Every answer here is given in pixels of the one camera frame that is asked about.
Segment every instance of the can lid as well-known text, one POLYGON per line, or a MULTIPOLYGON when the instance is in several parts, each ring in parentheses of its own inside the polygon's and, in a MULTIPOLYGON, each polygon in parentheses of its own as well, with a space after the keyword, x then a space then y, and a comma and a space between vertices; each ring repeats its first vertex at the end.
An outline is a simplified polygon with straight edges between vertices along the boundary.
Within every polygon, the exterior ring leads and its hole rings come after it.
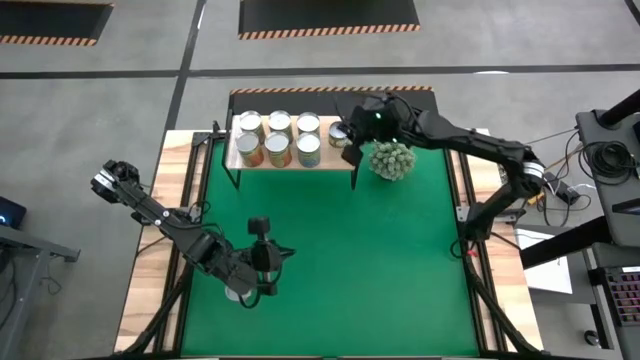
POLYGON ((254 133, 242 133, 236 138, 236 147, 240 152, 253 151, 260 144, 260 138, 254 133))
POLYGON ((289 146, 289 137, 280 131, 275 131, 267 136, 264 146, 272 152, 284 151, 289 146))
POLYGON ((284 110, 276 110, 269 115, 269 127, 274 130, 284 130, 291 125, 291 116, 284 110))
POLYGON ((253 131, 262 126, 262 118, 257 111, 249 110, 240 115, 240 129, 253 131))
POLYGON ((310 112, 300 114, 298 118, 298 128, 302 131, 316 131, 320 127, 318 115, 310 112))
POLYGON ((320 138, 316 134, 304 133, 298 138, 298 149, 302 152, 314 152, 320 148, 320 138))
POLYGON ((335 139, 346 139, 347 134, 345 134, 344 131, 338 129, 340 123, 341 121, 336 121, 331 124, 331 126, 329 127, 329 135, 331 135, 331 137, 335 139))

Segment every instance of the wooden table frame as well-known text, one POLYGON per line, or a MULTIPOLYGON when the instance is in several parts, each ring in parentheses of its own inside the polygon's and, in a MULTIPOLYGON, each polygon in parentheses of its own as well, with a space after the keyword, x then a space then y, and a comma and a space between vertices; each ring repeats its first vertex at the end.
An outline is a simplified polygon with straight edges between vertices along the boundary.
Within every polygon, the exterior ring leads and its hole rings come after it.
MULTIPOLYGON (((203 132, 200 131, 167 132, 152 191, 152 196, 163 205, 185 206, 189 205, 191 199, 204 198, 206 188, 200 184, 207 181, 208 171, 203 165, 210 163, 214 141, 205 144, 202 135, 203 132), (207 150, 197 152, 199 147, 205 147, 207 150)), ((474 157, 467 158, 455 152, 446 154, 445 158, 452 184, 452 196, 460 205, 486 200, 501 185, 498 168, 494 163, 474 157), (469 196, 470 190, 474 191, 472 196, 469 196)), ((515 242, 512 227, 495 224, 493 231, 515 242)), ((141 235, 140 248, 158 237, 160 234, 155 227, 145 228, 141 235)), ((478 273, 483 274, 485 282, 488 279, 493 282, 498 302, 511 322, 529 343, 541 349, 542 341, 518 251, 495 238, 490 238, 483 245, 485 246, 478 248, 478 257, 474 258, 478 273)), ((163 240, 136 259, 115 351, 122 351, 132 344, 159 308, 167 290, 171 288, 169 284, 174 284, 176 277, 181 273, 182 265, 178 261, 180 258, 178 253, 172 250, 171 242, 163 240)), ((147 352, 181 348, 186 303, 184 299, 180 299, 173 306, 166 321, 162 332, 163 340, 172 341, 154 342, 149 345, 147 352)), ((496 322, 475 293, 471 296, 471 303, 476 315, 474 321, 479 349, 513 350, 513 345, 496 331, 496 322), (500 349, 500 342, 506 345, 506 349, 500 349)), ((172 355, 179 356, 179 351, 173 352, 172 355)))

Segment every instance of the wooden shelf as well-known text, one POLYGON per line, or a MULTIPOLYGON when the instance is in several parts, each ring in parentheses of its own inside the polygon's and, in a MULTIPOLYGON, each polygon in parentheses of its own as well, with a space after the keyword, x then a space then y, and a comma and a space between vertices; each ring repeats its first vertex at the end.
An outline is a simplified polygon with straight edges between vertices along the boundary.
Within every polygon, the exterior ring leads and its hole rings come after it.
MULTIPOLYGON (((341 170, 341 171, 353 171, 355 167, 342 159, 342 149, 334 148, 329 144, 329 126, 335 121, 340 121, 338 116, 319 116, 320 118, 320 164, 314 168, 306 168, 300 165, 298 161, 298 148, 296 147, 296 140, 298 139, 298 128, 296 121, 298 116, 291 116, 293 127, 293 142, 291 143, 291 155, 293 160, 289 166, 284 168, 277 168, 269 161, 269 153, 262 145, 262 151, 264 153, 264 161, 262 164, 256 167, 247 167, 242 162, 242 156, 238 152, 236 146, 236 138, 242 130, 240 129, 240 116, 234 116, 231 122, 231 134, 229 135, 229 144, 227 149, 226 166, 229 170, 341 170)), ((264 126, 265 133, 269 135, 269 116, 262 117, 262 125, 264 126)))

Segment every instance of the gray concrete floor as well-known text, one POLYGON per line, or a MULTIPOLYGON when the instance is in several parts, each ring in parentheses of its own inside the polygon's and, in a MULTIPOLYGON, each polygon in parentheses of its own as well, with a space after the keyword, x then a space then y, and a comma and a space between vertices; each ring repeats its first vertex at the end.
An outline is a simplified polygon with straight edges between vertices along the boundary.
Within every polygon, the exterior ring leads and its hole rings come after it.
MULTIPOLYGON (((0 72, 176 70, 195 0, 116 0, 93 48, 0 45, 0 72)), ((423 30, 270 41, 238 41, 238 1, 210 1, 192 69, 640 63, 640 26, 622 0, 416 0, 423 30)), ((521 141, 572 128, 576 112, 607 108, 636 90, 640 72, 189 79, 176 128, 224 119, 242 87, 431 85, 442 114, 467 127, 521 141)), ((0 80, 0 194, 24 204, 24 230, 82 249, 54 263, 64 285, 39 298, 22 344, 25 359, 109 354, 140 232, 129 211, 89 189, 108 159, 126 159, 149 183, 175 79, 0 80)), ((536 144, 545 162, 568 137, 536 144)), ((572 168, 566 181, 591 184, 572 168)), ((601 214, 597 194, 569 225, 601 214)), ((559 221, 554 214, 552 221, 559 221)), ((541 224, 535 210, 523 223, 541 224)), ((535 304, 547 350, 616 359, 576 337, 588 308, 535 304)))

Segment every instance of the black floor mat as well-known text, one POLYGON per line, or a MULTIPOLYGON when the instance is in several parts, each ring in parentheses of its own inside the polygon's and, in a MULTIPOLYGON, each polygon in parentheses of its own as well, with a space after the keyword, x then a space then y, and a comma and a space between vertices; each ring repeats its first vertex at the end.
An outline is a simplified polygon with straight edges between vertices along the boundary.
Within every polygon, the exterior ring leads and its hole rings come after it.
POLYGON ((241 40, 420 30, 413 0, 242 0, 241 40))
POLYGON ((0 43, 93 46, 113 4, 0 1, 0 43))

